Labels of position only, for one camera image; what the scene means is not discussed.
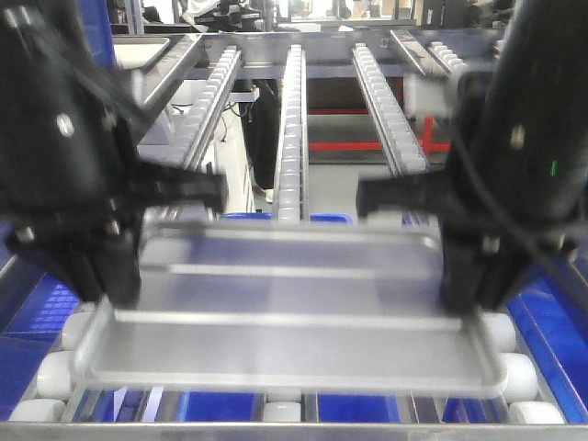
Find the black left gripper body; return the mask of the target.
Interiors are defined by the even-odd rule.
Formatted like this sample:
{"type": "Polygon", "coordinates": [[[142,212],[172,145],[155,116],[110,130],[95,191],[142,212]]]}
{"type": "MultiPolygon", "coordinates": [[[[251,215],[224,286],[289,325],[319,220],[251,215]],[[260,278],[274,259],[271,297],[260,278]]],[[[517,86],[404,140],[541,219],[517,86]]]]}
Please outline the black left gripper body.
{"type": "Polygon", "coordinates": [[[97,69],[84,84],[61,69],[1,72],[1,215],[16,254],[95,250],[131,242],[142,210],[130,200],[138,162],[119,118],[129,101],[119,75],[97,69]]]}

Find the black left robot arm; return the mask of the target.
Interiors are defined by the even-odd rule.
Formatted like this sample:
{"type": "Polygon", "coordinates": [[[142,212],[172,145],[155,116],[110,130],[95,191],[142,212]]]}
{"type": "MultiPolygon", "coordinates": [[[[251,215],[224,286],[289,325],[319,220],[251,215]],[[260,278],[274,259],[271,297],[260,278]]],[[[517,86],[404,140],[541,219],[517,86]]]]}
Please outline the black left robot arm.
{"type": "Polygon", "coordinates": [[[81,300],[138,301],[149,207],[224,207],[224,176],[141,159],[132,133],[149,124],[117,75],[96,64],[75,2],[1,4],[6,245],[81,300]]]}

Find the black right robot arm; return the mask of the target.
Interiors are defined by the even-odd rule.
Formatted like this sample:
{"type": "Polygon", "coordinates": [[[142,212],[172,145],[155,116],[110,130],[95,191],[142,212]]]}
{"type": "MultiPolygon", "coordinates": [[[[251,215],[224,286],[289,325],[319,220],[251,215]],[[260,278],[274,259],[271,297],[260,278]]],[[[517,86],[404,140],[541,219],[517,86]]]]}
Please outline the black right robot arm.
{"type": "Polygon", "coordinates": [[[449,311],[500,307],[532,266],[585,306],[561,267],[587,235],[587,4],[518,2],[494,67],[455,88],[445,167],[361,180],[358,214],[438,218],[449,311]]]}

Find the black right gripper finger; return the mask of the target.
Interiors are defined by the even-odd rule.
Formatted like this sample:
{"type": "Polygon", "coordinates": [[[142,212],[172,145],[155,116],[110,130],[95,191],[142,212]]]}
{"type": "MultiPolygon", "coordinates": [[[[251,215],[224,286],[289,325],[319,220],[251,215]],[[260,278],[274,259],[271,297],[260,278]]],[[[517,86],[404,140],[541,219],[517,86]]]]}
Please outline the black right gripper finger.
{"type": "Polygon", "coordinates": [[[453,313],[496,310],[525,278],[528,253],[507,237],[444,229],[442,244],[441,298],[453,313]]]}
{"type": "Polygon", "coordinates": [[[360,179],[356,191],[358,217],[366,218],[383,207],[445,214],[450,208],[449,180],[444,173],[360,179]]]}

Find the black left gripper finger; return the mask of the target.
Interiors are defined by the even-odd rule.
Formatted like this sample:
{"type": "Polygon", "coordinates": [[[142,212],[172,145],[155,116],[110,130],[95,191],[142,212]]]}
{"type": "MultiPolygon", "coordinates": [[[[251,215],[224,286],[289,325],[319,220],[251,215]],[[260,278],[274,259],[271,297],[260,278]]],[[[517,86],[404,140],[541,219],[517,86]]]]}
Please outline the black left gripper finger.
{"type": "Polygon", "coordinates": [[[106,295],[115,307],[134,306],[140,296],[138,232],[90,231],[50,241],[51,270],[83,301],[106,295]]]}
{"type": "Polygon", "coordinates": [[[222,213],[226,200],[227,180],[223,174],[141,162],[132,177],[132,204],[137,207],[201,202],[206,208],[222,213]]]}

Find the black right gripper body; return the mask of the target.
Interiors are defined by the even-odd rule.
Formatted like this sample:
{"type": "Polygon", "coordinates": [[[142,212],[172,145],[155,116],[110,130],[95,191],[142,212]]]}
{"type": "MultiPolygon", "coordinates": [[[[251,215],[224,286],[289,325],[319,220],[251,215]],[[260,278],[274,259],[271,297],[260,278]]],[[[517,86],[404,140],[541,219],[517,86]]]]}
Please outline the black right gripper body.
{"type": "Polygon", "coordinates": [[[461,73],[447,86],[483,187],[517,225],[583,234],[582,73],[461,73]]]}

